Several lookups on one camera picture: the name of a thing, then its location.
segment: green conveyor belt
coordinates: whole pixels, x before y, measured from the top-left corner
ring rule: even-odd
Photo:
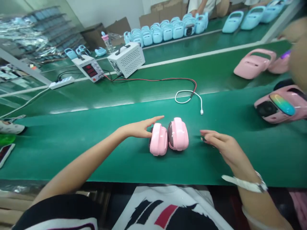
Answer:
[[[186,123],[190,144],[164,157],[149,153],[148,139],[128,138],[94,172],[90,181],[227,184],[231,171],[219,152],[200,141],[199,129],[234,136],[269,186],[307,188],[307,121],[271,125],[258,116],[253,103],[272,85],[195,96],[185,105],[174,99],[24,118],[29,126],[0,170],[0,179],[50,180],[82,152],[117,127],[157,115],[167,127],[174,117]]]

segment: white watch strap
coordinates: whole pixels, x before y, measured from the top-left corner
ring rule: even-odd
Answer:
[[[259,183],[251,183],[251,182],[248,182],[248,181],[245,181],[245,180],[240,180],[236,177],[230,177],[230,176],[226,176],[226,175],[223,175],[222,178],[225,180],[225,181],[228,181],[230,183],[233,183],[239,187],[242,187],[248,191],[251,191],[251,192],[256,192],[256,193],[263,193],[265,191],[268,190],[268,187],[266,186],[265,182],[262,180],[262,177],[261,175],[256,172],[258,177],[261,179],[261,184]]]

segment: worker's hand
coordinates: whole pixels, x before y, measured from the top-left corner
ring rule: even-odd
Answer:
[[[201,130],[201,135],[205,138],[205,143],[220,151],[232,170],[243,169],[246,166],[251,167],[249,159],[233,137],[212,130]]]
[[[157,116],[147,120],[127,124],[119,128],[120,131],[124,133],[127,137],[139,137],[139,138],[151,138],[152,133],[148,132],[146,129],[156,121],[164,118],[164,116]]]
[[[197,10],[192,10],[190,13],[192,14],[193,17],[195,17]]]
[[[278,39],[285,37],[289,42],[297,42],[306,33],[307,17],[303,17],[291,22],[278,36]]]

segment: white usb cable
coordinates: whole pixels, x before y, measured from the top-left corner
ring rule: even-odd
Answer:
[[[192,97],[190,97],[187,101],[185,101],[185,102],[179,102],[179,101],[177,101],[177,95],[179,94],[179,93],[182,93],[182,92],[191,92],[191,93],[194,93],[195,95],[197,95],[199,98],[200,98],[200,100],[201,100],[201,115],[203,115],[204,114],[204,111],[202,110],[202,99],[201,99],[201,97],[196,93],[196,92],[193,92],[192,90],[180,90],[180,91],[178,91],[177,93],[176,93],[176,95],[175,95],[175,101],[177,102],[177,103],[179,103],[179,104],[185,104],[185,103],[188,103],[190,100],[191,100],[191,98]]]

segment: plastic bottle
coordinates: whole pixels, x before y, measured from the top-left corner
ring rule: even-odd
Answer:
[[[15,139],[16,136],[13,134],[0,134],[0,146],[12,144]]]
[[[102,35],[102,40],[105,42],[106,44],[106,50],[108,51],[109,54],[114,53],[115,49],[112,46],[112,43],[109,39],[109,35],[106,35],[103,31],[101,32]]]

